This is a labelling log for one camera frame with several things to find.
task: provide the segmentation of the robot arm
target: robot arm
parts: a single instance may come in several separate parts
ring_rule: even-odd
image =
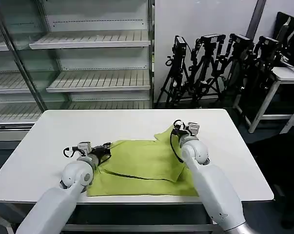
[[[207,147],[197,139],[199,125],[188,125],[179,125],[174,132],[182,133],[179,135],[181,159],[192,172],[195,189],[208,215],[226,233],[256,234],[246,224],[242,203],[229,179],[209,161]]]
[[[63,170],[59,186],[46,191],[20,224],[16,234],[59,234],[73,213],[80,194],[94,178],[93,158],[81,142],[81,157],[69,163]]]

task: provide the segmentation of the white wall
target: white wall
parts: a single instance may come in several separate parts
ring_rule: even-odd
[[[172,55],[175,35],[183,36],[191,48],[195,40],[208,34],[245,35],[257,0],[156,0],[155,101],[169,72],[165,66]],[[187,50],[186,64],[190,66]]]
[[[260,36],[271,37],[274,32],[274,24],[277,13],[281,11],[294,17],[294,0],[267,0],[254,42],[258,41]]]

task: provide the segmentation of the tripod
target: tripod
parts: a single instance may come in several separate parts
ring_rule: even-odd
[[[164,92],[167,94],[165,108],[176,107],[179,101],[183,98],[183,95],[186,92],[188,86],[187,83],[184,85],[182,84],[183,71],[185,72],[186,78],[189,78],[185,65],[186,46],[187,43],[182,37],[175,36],[175,42],[172,48],[173,58],[168,56],[167,58],[169,60],[167,60],[165,63],[171,68],[163,84],[163,87],[161,88],[161,92],[155,104],[155,108],[157,108]],[[169,85],[169,90],[167,91],[166,86],[169,80],[171,80],[171,83]]]
[[[193,90],[194,90],[193,97],[192,97],[193,105],[196,105],[197,102],[201,100],[203,96],[208,95],[208,92],[211,88],[214,91],[216,91],[218,96],[220,96],[221,94],[219,83],[218,83],[218,77],[223,73],[223,71],[218,70],[218,65],[220,62],[224,63],[224,61],[226,60],[226,56],[222,56],[220,54],[225,38],[226,38],[225,35],[213,34],[213,35],[203,36],[200,39],[196,40],[196,46],[191,52],[191,61],[193,62],[193,65],[189,67],[189,71],[191,71],[191,74],[189,76],[189,85],[193,86]],[[216,46],[217,46],[217,42],[218,42],[218,47],[216,52],[216,60],[214,60],[213,55],[214,55],[214,50],[216,49]],[[205,53],[198,64],[197,54],[202,44],[205,49]],[[206,73],[210,64],[212,66],[212,76],[214,78],[205,80]],[[200,68],[201,68],[201,71],[200,71],[199,77],[195,81],[196,74]]]
[[[242,35],[230,34],[226,56],[230,54],[232,48],[233,52],[231,57],[221,68],[221,70],[225,72],[225,69],[232,63],[228,78],[224,85],[224,90],[217,101],[224,100],[227,93],[230,91],[234,91],[236,96],[237,93],[244,88],[243,80],[248,63],[252,59],[254,44],[251,39]]]

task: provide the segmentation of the desk leg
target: desk leg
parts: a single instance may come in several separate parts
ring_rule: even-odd
[[[20,215],[23,219],[26,217],[26,213],[23,212],[21,209],[19,209],[15,204],[12,203],[2,203],[3,205],[7,206],[12,211],[16,212],[18,215]]]
[[[0,225],[4,226],[8,234],[14,234],[14,230],[11,227],[11,224],[4,218],[0,216]]]
[[[269,106],[270,102],[272,101],[275,93],[277,92],[279,85],[280,85],[280,81],[275,81],[273,83],[273,85],[271,86],[267,96],[265,97],[265,100],[263,101],[263,104],[261,105],[258,113],[256,114],[256,117],[254,118],[250,128],[249,128],[249,133],[253,133],[256,129],[256,127],[258,126],[261,118],[263,117],[265,111],[267,110],[267,107]]]
[[[284,128],[281,130],[280,134],[287,133],[292,126],[294,125],[294,114],[290,118],[290,120],[287,122],[287,124],[284,126]]]

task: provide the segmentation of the white table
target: white table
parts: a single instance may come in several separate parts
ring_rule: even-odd
[[[255,118],[253,121],[250,121],[246,117],[246,122],[249,125],[249,133],[253,133],[255,129],[257,128],[259,122],[263,119],[290,119],[293,115],[265,115],[265,112],[272,101],[275,93],[277,92],[279,86],[281,84],[294,84],[294,68],[293,67],[275,67],[273,69],[273,73],[276,75],[276,80],[272,84],[268,94],[266,95],[261,107],[259,108]],[[237,108],[240,113],[242,113],[242,110],[240,109],[238,103],[239,103],[240,95],[235,100],[234,108]],[[294,119],[291,120],[287,124],[288,128],[291,127],[291,123],[294,123]]]
[[[200,124],[198,137],[242,201],[266,201],[273,192],[225,110],[50,110],[43,113],[0,169],[0,202],[35,203],[58,186],[67,159],[62,151],[81,141],[93,146],[120,139],[154,139],[176,119]],[[198,197],[97,196],[79,204],[186,204]]]

